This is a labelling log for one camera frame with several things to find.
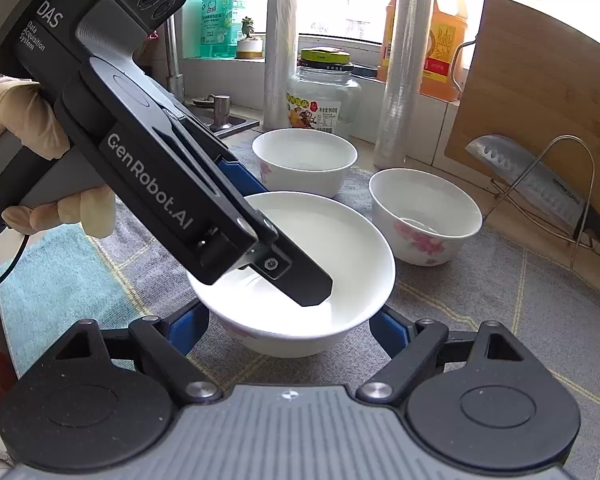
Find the large white bowl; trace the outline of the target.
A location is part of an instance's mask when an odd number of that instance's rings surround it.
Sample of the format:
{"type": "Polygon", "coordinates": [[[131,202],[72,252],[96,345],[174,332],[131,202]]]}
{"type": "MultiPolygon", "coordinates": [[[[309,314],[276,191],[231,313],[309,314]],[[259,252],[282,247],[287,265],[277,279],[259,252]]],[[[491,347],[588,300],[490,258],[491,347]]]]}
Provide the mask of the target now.
{"type": "Polygon", "coordinates": [[[276,280],[254,266],[214,284],[188,280],[198,299],[245,347],[276,358],[332,348],[384,305],[396,280],[388,242],[362,214],[330,198],[266,192],[248,203],[302,251],[276,280]]]}

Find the white floral bowl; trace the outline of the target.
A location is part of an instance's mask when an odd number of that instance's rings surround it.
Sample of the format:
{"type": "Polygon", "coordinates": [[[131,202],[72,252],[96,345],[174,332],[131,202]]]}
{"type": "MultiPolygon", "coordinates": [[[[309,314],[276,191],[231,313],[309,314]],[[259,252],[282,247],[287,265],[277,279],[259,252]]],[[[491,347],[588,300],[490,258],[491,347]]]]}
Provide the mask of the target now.
{"type": "Polygon", "coordinates": [[[368,182],[372,220],[393,255],[413,266],[442,266],[482,228],[477,203],[429,172],[392,168],[368,182]]]}
{"type": "Polygon", "coordinates": [[[288,128],[260,134],[251,148],[260,180],[269,191],[294,191],[335,197],[358,160],[358,151],[336,134],[288,128]]]}

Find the steel kitchen knife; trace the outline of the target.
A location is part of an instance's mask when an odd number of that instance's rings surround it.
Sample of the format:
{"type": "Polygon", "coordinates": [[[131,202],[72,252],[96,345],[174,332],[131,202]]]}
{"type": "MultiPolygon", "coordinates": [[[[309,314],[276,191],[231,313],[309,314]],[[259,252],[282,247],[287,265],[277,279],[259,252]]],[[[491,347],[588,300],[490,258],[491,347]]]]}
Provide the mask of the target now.
{"type": "Polygon", "coordinates": [[[600,243],[600,214],[591,205],[593,192],[581,196],[559,174],[544,165],[544,156],[560,142],[583,143],[577,136],[564,134],[551,140],[541,154],[533,155],[508,136],[487,134],[470,141],[466,151],[508,184],[502,200],[516,191],[536,209],[568,226],[575,243],[580,242],[585,232],[600,243]]]}

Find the stainless steel sink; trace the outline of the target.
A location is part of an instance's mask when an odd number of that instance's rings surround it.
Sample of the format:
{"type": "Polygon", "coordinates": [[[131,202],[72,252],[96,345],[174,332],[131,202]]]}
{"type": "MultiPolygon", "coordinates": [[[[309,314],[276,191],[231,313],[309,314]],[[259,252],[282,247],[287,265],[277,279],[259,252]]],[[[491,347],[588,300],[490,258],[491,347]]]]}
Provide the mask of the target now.
{"type": "Polygon", "coordinates": [[[233,114],[230,111],[232,101],[225,94],[212,94],[205,99],[187,99],[184,104],[219,139],[260,126],[257,119],[233,114]]]}

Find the sink soap dispenser knob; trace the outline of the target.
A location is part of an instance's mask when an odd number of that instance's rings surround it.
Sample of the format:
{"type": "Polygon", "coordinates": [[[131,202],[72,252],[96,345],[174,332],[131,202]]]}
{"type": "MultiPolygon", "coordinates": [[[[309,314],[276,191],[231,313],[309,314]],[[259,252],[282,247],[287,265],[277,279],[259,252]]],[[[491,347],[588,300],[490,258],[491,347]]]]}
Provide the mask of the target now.
{"type": "Polygon", "coordinates": [[[209,99],[213,104],[211,130],[217,132],[230,128],[230,97],[226,94],[212,94],[209,99]]]}

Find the glass jar with yellow lid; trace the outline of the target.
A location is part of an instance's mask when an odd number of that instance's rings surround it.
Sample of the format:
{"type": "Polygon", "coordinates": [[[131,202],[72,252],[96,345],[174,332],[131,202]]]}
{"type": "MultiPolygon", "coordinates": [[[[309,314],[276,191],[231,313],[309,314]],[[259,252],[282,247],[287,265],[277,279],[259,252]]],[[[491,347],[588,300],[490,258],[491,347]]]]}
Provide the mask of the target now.
{"type": "Polygon", "coordinates": [[[349,140],[362,96],[352,70],[346,51],[329,47],[302,49],[297,69],[287,82],[288,125],[349,140]]]}

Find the steel sink faucet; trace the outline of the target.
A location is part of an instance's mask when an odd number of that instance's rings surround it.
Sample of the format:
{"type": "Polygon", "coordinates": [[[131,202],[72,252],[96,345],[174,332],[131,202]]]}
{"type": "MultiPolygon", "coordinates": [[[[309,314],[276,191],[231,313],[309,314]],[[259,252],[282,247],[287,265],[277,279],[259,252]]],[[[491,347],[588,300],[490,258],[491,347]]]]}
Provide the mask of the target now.
{"type": "Polygon", "coordinates": [[[178,42],[176,41],[175,18],[170,16],[164,23],[164,46],[166,47],[166,88],[178,102],[185,99],[184,79],[178,58],[178,42]]]}

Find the teal towel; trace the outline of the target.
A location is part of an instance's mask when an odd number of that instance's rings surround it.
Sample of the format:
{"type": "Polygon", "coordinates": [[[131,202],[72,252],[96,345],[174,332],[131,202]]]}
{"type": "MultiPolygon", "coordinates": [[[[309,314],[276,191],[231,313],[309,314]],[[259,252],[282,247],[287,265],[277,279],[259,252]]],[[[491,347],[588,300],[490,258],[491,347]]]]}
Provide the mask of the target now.
{"type": "Polygon", "coordinates": [[[94,240],[79,226],[61,226],[28,247],[0,285],[0,315],[12,366],[22,376],[81,318],[125,328],[140,311],[94,240]]]}

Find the small potted plant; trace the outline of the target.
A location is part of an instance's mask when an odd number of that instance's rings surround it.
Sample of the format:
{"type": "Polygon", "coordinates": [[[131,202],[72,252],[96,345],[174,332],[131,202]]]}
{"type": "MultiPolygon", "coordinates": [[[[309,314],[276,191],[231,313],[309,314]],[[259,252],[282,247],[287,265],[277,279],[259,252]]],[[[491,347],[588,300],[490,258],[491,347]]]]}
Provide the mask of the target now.
{"type": "Polygon", "coordinates": [[[253,19],[249,16],[242,19],[236,46],[236,58],[241,60],[263,58],[263,40],[254,32],[253,19]]]}

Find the green dish soap bottle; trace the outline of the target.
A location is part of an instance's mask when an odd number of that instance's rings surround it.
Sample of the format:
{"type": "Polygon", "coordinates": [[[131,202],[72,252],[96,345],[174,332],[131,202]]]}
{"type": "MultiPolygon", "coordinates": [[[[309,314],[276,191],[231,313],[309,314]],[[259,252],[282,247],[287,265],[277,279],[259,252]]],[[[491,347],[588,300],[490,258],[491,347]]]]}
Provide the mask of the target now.
{"type": "Polygon", "coordinates": [[[234,0],[201,0],[200,56],[234,58],[236,48],[234,0]]]}

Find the short plastic wrap roll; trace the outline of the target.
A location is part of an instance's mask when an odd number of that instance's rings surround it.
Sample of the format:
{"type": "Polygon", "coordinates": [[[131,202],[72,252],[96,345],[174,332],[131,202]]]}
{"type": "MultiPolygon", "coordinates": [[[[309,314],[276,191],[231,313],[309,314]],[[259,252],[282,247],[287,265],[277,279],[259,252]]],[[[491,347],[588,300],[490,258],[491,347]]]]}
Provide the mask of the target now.
{"type": "Polygon", "coordinates": [[[263,130],[286,128],[287,84],[296,69],[297,0],[268,0],[265,31],[263,130]]]}

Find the tall plastic wrap roll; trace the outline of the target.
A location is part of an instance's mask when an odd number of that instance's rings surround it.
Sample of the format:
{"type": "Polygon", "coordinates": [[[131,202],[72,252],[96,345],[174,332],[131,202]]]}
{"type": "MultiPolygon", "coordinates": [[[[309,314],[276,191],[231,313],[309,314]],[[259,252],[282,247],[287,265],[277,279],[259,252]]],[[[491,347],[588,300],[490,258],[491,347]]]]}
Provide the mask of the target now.
{"type": "Polygon", "coordinates": [[[374,165],[381,169],[402,165],[406,156],[433,7],[434,0],[398,0],[396,4],[388,79],[374,149],[374,165]]]}

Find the orange oil jug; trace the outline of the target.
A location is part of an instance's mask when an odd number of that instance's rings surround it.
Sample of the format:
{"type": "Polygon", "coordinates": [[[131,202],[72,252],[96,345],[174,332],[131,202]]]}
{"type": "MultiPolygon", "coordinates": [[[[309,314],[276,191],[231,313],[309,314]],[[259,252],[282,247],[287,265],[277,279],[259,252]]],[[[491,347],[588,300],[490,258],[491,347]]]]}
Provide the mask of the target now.
{"type": "Polygon", "coordinates": [[[421,94],[446,102],[460,98],[453,78],[460,73],[457,49],[465,40],[467,20],[465,0],[434,0],[421,94]]]}

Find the bamboo cutting board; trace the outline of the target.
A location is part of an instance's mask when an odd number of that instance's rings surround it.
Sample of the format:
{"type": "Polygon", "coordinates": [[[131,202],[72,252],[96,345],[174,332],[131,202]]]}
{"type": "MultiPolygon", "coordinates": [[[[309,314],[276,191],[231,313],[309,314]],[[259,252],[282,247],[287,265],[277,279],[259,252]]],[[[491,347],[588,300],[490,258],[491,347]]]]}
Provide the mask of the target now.
{"type": "Polygon", "coordinates": [[[513,0],[484,0],[474,55],[444,154],[482,174],[466,151],[498,133],[532,154],[561,134],[585,147],[553,148],[547,166],[600,214],[600,44],[561,21],[513,0]]]}

